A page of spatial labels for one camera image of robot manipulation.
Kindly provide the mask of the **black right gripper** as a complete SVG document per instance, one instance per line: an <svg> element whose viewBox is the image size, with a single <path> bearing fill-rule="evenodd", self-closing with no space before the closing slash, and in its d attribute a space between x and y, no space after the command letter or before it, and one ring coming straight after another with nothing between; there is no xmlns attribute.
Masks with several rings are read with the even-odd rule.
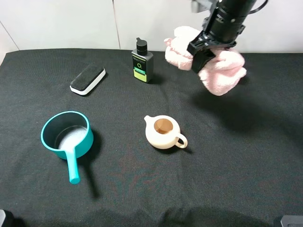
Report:
<svg viewBox="0 0 303 227"><path fill-rule="evenodd" d="M189 42L187 51L194 55L192 71L199 73L215 54L214 48L229 48L235 46L235 40L244 29L245 17L233 16L222 7L215 7L206 19L203 30Z"/></svg>

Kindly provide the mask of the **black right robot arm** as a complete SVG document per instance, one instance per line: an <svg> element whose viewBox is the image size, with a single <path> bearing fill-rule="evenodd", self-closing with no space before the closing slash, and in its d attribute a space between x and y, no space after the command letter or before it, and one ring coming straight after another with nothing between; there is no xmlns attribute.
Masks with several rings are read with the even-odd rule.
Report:
<svg viewBox="0 0 303 227"><path fill-rule="evenodd" d="M187 51L193 56L191 69L198 73L216 55L213 49L230 49L236 45L243 32L246 17L262 10L268 1L252 9L254 0L216 0L210 7L210 16L205 18L202 31L189 42Z"/></svg>

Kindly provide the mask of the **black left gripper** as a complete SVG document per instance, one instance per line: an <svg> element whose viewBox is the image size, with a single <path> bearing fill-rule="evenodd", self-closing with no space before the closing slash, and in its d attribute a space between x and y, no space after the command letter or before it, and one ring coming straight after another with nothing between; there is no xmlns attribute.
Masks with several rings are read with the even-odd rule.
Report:
<svg viewBox="0 0 303 227"><path fill-rule="evenodd" d="M7 215L4 210L0 210L0 227L5 227L7 224Z"/></svg>

